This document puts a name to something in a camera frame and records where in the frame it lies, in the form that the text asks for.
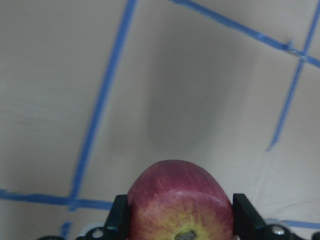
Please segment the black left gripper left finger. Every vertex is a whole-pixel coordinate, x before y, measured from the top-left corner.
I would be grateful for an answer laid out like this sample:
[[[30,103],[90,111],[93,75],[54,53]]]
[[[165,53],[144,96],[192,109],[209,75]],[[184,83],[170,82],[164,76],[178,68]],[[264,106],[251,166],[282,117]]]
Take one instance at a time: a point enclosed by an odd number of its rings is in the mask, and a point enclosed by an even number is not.
[[[128,198],[117,195],[104,224],[105,240],[126,240],[128,237]]]

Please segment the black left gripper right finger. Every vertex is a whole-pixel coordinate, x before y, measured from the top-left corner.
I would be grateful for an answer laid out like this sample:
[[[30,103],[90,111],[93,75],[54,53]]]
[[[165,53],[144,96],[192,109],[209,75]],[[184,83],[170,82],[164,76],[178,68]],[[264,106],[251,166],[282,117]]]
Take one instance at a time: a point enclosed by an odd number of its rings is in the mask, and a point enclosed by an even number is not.
[[[267,224],[243,193],[232,198],[234,232],[240,240],[262,240]]]

